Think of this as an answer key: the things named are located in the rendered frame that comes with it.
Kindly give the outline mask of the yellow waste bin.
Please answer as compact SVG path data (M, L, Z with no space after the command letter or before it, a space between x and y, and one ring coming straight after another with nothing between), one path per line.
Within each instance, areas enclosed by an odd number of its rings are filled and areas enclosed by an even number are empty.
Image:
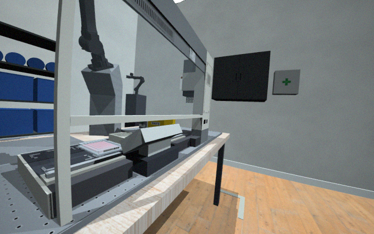
M163 125L170 125L170 124L175 124L175 119L148 121L148 127L163 126Z

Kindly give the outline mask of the white trough reservoir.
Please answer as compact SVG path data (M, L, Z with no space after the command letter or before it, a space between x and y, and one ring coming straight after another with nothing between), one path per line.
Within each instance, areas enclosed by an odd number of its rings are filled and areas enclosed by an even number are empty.
M120 133L114 133L114 134L109 134L109 140L108 141L112 141L112 142L115 142L115 143L118 143L120 144L120 140L124 139L126 136L129 136L130 132L120 132Z

